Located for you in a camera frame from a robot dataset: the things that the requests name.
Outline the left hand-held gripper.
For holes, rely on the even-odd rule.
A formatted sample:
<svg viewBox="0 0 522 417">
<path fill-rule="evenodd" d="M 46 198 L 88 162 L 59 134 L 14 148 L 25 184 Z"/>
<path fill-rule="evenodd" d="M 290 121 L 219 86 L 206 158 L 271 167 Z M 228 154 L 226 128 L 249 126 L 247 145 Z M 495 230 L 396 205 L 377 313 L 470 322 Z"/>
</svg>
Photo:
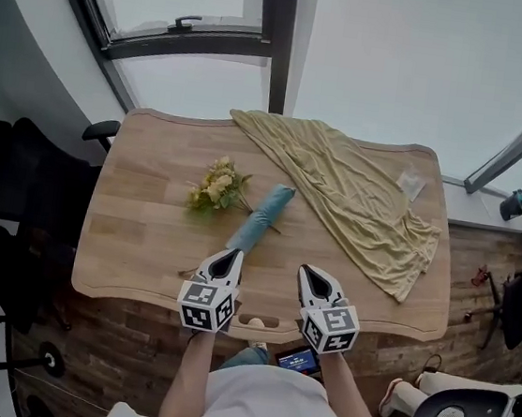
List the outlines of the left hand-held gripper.
<svg viewBox="0 0 522 417">
<path fill-rule="evenodd" d="M 236 314 L 243 261 L 243 250 L 224 249 L 193 270 L 177 297 L 183 326 L 213 334 L 229 330 Z"/>
</svg>

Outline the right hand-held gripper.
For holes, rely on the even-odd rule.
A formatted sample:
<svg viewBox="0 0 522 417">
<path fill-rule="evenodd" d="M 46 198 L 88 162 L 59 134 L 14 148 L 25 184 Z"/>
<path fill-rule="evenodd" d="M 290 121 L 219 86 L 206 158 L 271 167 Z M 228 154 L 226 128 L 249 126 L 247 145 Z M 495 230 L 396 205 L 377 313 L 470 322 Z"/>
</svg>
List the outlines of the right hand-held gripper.
<svg viewBox="0 0 522 417">
<path fill-rule="evenodd" d="M 352 348 L 361 327 L 354 305 L 342 293 L 337 279 L 311 264 L 301 265 L 298 276 L 303 338 L 316 353 L 343 353 Z"/>
</svg>

